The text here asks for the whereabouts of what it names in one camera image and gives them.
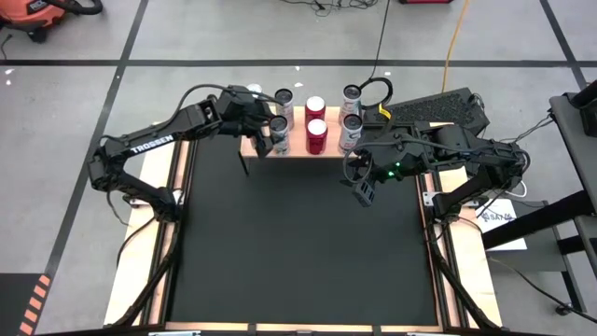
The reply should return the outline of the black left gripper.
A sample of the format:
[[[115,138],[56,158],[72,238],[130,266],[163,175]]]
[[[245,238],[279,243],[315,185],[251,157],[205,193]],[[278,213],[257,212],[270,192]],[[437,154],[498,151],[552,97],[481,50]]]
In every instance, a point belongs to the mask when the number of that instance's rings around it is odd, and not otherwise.
[[[268,125],[274,115],[269,105],[246,87],[227,86],[217,98],[215,109],[222,119],[219,134],[253,135],[259,158],[265,158],[273,150],[272,138],[262,133],[261,128]]]

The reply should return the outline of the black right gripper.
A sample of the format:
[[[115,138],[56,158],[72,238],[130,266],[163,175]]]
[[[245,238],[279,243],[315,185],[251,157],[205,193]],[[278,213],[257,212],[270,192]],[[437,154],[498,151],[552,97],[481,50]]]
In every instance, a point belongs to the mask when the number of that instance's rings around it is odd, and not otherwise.
[[[353,195],[364,206],[372,205],[375,198],[374,182],[385,183],[387,180],[401,181],[410,176],[405,160],[404,151],[363,151],[361,158],[365,160],[366,171],[364,181],[353,186]]]

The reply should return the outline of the red Coke Zero can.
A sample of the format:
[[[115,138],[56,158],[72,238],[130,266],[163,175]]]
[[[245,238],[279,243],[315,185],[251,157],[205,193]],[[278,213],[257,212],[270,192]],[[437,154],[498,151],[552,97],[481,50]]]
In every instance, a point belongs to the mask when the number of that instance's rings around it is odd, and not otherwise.
[[[322,119],[312,119],[307,124],[307,151],[312,155],[319,155],[325,151],[327,138],[326,122]]]
[[[305,104],[305,124],[308,125],[313,119],[324,120],[326,115],[326,102],[320,96],[311,96]]]

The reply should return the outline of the grey beverage can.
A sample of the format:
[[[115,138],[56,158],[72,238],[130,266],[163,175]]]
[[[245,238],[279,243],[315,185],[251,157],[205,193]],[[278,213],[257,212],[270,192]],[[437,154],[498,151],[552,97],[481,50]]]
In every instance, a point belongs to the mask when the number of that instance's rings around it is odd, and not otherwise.
[[[355,84],[347,85],[343,91],[343,103],[340,106],[339,122],[343,122],[350,114],[361,115],[361,89]]]

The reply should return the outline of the black table mat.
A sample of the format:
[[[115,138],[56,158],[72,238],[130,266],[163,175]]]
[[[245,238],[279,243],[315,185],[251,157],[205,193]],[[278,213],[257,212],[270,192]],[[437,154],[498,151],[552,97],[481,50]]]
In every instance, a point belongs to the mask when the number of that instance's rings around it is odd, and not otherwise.
[[[239,146],[197,147],[173,322],[436,324],[413,178],[364,207],[338,159],[240,161]]]

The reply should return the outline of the black perforated metal box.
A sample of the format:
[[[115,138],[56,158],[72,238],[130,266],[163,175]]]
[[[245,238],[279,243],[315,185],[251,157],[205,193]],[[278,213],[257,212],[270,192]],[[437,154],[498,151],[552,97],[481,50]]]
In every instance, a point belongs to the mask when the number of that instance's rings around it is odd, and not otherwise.
[[[481,97],[469,88],[388,105],[385,110],[389,112],[390,118],[374,107],[364,112],[364,122],[381,125],[388,120],[393,120],[395,124],[415,121],[451,122],[465,127],[474,135],[481,133],[490,124]]]

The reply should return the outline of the white printed paper sheet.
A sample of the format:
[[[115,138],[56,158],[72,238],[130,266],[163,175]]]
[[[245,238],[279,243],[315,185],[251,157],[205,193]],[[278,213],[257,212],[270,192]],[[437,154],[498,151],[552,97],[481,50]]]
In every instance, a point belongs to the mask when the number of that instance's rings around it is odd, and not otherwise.
[[[483,206],[476,210],[477,222],[482,232],[490,231],[517,218],[514,204],[508,199],[493,200],[493,203],[484,209]],[[506,244],[490,248],[490,251],[515,251],[526,250],[527,244],[523,238]]]

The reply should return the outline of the black side table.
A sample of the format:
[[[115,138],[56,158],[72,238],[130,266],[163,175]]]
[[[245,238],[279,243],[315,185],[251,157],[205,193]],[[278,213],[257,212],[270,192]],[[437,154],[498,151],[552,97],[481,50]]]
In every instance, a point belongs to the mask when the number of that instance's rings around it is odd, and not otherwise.
[[[578,93],[567,92],[549,99],[549,115],[555,121],[575,166],[582,190],[557,202],[514,202],[512,219],[482,234],[488,250],[528,237],[528,249],[519,250],[522,264],[536,263],[541,271],[559,271],[570,298],[556,299],[555,313],[571,313],[597,323],[585,312],[568,256],[587,255],[597,278],[597,80]]]

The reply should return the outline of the orange shop vacuum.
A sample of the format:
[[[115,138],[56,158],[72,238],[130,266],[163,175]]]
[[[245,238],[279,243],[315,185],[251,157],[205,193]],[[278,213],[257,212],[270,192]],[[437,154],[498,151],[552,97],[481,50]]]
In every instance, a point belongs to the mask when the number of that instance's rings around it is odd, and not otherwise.
[[[43,43],[48,29],[59,24],[67,13],[98,15],[102,0],[90,0],[86,7],[77,0],[0,0],[0,27],[25,32],[35,43]]]

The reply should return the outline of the wooden shelf with black frame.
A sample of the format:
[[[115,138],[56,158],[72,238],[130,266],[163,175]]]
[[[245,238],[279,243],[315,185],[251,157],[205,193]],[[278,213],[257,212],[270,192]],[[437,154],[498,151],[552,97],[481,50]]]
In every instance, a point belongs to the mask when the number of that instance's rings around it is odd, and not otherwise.
[[[336,158],[342,160],[344,152],[341,150],[339,142],[341,136],[341,126],[339,125],[339,106],[326,106],[325,122],[327,126],[326,148],[318,155],[313,155],[307,150],[307,133],[305,130],[305,107],[304,105],[294,106],[295,126],[288,133],[289,150],[286,154],[278,154],[272,150],[267,159],[330,159]],[[239,156],[245,168],[250,167],[250,161],[257,160],[257,152],[254,147],[253,140],[247,137],[242,137]]]

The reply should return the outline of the black aluminium table frame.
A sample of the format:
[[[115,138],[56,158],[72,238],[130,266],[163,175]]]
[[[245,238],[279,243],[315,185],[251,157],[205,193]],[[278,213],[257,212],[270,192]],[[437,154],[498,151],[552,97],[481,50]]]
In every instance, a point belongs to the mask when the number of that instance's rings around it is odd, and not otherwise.
[[[190,165],[196,146],[192,142],[178,141],[146,153],[141,176],[150,184],[164,182],[168,186],[182,188],[190,182]],[[126,239],[116,278],[112,287],[106,310],[104,324],[115,325],[133,306],[146,284],[167,258],[179,225],[174,222],[161,223],[157,220],[146,222],[151,210],[146,205],[132,209],[130,227]],[[496,325],[502,323],[488,260],[482,249],[481,238],[474,226],[476,219],[471,209],[465,209],[461,218],[454,222],[447,231],[438,248],[446,260],[452,262],[452,272],[459,276],[464,289],[478,308]],[[378,326],[373,324],[272,324],[272,323],[232,323],[232,322],[170,322],[170,329],[197,329],[202,332],[223,331],[247,333],[289,332],[305,333],[364,333],[370,336],[390,336],[393,333],[442,333],[448,329],[464,328],[479,330],[473,315],[465,311],[454,286],[439,268],[431,269],[433,277],[435,326]],[[150,291],[140,312],[134,317],[135,326],[154,326],[164,322],[167,295],[174,279],[174,271],[168,269],[158,279],[156,287]]]

